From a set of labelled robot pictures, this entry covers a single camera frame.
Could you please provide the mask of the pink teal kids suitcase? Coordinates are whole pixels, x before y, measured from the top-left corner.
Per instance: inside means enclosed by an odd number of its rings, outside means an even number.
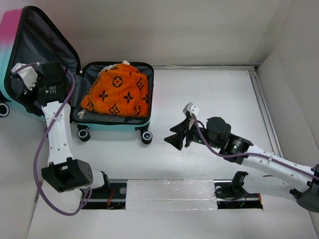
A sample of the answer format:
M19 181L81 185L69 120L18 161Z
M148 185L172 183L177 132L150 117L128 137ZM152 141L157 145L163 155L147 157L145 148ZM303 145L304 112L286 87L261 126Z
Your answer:
M36 101L35 90L26 89L23 81L13 76L11 69L16 63L60 62L71 75L69 81L76 84L76 76L82 76L80 58L76 50L63 36L49 17L35 6L6 11L0 22L0 115L6 117L11 107L43 117L40 104ZM78 127L82 141L90 139L91 130L141 132L142 142L149 144L153 135L149 131L150 116L146 118L125 117L124 123L85 123L74 120L73 95L70 105L70 119Z

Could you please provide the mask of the grey cream frilled cushion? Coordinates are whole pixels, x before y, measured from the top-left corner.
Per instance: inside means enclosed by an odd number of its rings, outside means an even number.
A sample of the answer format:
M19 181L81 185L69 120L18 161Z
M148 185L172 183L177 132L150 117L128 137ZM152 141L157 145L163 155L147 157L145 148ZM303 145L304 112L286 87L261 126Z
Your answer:
M73 95L73 119L85 123L124 123L125 117L101 115L99 113L92 113L81 108L80 103L84 96L89 93L93 83L98 78L102 70L111 69L112 67L122 62L93 62L87 65L86 69L82 69L83 75L76 76L76 87Z

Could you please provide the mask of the orange patterned towel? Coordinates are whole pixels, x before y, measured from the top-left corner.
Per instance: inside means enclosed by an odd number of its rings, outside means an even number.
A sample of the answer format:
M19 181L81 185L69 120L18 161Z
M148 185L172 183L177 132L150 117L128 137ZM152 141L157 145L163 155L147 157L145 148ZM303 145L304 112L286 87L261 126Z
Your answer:
M102 115L146 118L150 112L149 86L141 70L123 61L99 72L80 106Z

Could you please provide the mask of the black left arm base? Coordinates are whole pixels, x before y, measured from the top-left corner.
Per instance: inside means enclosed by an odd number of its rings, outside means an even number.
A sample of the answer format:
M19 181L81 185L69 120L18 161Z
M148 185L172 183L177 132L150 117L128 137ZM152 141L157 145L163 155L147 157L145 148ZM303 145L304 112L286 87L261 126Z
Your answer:
M126 208L127 180L109 179L105 172L103 185L92 189L92 195L86 200L82 210L124 210Z

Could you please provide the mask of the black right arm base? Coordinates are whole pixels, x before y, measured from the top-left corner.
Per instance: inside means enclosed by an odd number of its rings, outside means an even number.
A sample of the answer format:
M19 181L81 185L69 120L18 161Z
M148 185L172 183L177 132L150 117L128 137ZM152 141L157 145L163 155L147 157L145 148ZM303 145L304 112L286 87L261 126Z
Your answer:
M243 188L247 176L247 172L238 171L231 180L214 181L218 209L263 209L260 194L247 193Z

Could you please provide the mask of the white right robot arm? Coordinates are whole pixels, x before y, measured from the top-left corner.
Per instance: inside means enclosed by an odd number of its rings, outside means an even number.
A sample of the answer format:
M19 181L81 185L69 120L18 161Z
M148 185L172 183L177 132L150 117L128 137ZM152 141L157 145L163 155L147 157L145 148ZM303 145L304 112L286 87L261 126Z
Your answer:
M288 161L262 150L251 141L231 133L231 126L220 117L209 118L206 125L195 117L187 117L172 127L165 142L178 150L191 142L205 145L213 154L224 160L254 168L263 173L255 176L238 171L228 186L231 200L247 194L270 194L295 201L300 207L319 211L319 167Z

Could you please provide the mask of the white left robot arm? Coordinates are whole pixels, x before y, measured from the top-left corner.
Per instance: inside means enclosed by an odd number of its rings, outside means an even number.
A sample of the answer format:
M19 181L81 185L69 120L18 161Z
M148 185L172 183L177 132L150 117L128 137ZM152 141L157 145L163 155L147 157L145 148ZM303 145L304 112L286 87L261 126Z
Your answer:
M49 142L48 166L42 168L41 175L59 193L91 187L104 198L111 193L106 173L93 171L89 163L72 154L68 101L75 82L70 82L66 74L60 62L50 62L41 65L37 78L37 100L46 119Z

